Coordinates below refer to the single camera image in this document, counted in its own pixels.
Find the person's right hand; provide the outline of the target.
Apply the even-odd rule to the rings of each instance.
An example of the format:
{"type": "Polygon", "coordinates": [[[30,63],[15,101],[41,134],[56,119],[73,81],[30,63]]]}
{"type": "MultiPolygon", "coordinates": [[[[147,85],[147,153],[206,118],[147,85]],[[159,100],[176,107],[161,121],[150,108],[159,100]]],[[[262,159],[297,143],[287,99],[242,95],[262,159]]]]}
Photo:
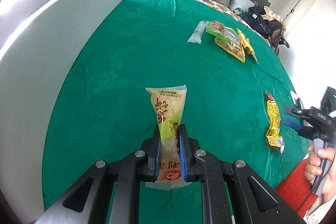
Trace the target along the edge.
{"type": "MultiPolygon", "coordinates": [[[[321,160],[327,159],[332,161],[335,156],[335,149],[328,147],[324,149],[319,149],[317,155],[311,153],[307,158],[307,164],[305,167],[304,176],[307,180],[313,180],[316,176],[322,173],[320,168],[321,160]]],[[[335,195],[335,161],[333,162],[331,169],[329,170],[326,181],[322,190],[323,202],[326,203],[330,201],[335,195]]]]}

